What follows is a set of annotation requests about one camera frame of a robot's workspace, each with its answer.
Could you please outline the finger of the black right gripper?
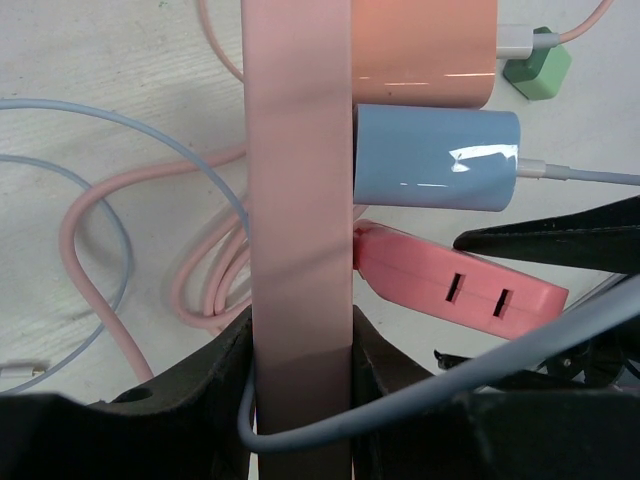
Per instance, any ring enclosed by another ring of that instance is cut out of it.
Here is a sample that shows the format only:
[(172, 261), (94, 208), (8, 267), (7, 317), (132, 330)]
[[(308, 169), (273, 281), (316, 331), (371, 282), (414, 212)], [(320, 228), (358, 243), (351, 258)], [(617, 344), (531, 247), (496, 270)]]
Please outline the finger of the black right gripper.
[(637, 275), (639, 198), (570, 215), (466, 231), (453, 247), (496, 258)]

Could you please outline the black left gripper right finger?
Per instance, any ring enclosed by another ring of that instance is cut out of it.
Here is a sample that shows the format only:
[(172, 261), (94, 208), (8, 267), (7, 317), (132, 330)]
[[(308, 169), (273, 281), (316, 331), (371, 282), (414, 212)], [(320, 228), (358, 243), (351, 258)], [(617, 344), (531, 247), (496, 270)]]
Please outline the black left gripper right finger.
[(358, 479), (636, 479), (639, 388), (507, 377), (352, 440)]

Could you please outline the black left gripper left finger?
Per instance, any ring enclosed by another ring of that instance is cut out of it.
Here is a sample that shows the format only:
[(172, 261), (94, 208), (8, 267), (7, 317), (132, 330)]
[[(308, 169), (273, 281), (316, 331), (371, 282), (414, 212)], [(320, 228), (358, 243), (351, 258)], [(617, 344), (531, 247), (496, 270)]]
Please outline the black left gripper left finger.
[(110, 402), (2, 397), (2, 478), (247, 478), (236, 421), (252, 347), (245, 309), (210, 343)]

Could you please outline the pink socket adapter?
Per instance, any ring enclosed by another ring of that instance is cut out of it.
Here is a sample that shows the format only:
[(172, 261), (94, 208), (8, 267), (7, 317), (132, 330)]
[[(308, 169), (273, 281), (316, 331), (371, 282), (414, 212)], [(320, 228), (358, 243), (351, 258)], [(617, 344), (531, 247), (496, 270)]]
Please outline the pink socket adapter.
[(354, 224), (354, 269), (381, 298), (512, 340), (559, 317), (568, 290), (408, 233)]

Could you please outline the green plug adapter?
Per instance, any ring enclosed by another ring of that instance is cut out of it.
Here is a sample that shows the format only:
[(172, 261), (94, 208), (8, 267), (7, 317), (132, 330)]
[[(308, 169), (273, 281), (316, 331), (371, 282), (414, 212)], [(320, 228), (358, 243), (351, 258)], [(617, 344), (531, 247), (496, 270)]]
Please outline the green plug adapter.
[(563, 46), (534, 49), (527, 59), (508, 60), (503, 77), (531, 101), (554, 98), (571, 67), (572, 57)]

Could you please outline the blue charger plug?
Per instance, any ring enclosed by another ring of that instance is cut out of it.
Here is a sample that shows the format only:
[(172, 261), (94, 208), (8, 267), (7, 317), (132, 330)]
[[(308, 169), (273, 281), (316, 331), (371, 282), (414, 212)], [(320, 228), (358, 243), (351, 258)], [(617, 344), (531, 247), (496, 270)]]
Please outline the blue charger plug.
[(513, 197), (512, 112), (360, 104), (354, 133), (359, 205), (500, 212)]

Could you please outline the orange charger plug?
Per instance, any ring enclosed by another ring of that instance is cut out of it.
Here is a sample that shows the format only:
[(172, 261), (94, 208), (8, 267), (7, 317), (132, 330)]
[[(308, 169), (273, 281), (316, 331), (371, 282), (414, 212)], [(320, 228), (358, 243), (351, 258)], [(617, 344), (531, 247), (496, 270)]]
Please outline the orange charger plug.
[(355, 0), (356, 104), (481, 108), (496, 74), (496, 0)]

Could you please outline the pink power strip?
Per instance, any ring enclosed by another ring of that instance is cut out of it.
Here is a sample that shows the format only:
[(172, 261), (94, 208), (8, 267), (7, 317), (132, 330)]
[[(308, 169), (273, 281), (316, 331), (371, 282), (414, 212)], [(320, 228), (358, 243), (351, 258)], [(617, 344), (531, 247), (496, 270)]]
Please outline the pink power strip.
[(257, 427), (345, 411), (352, 346), (351, 5), (241, 5)]

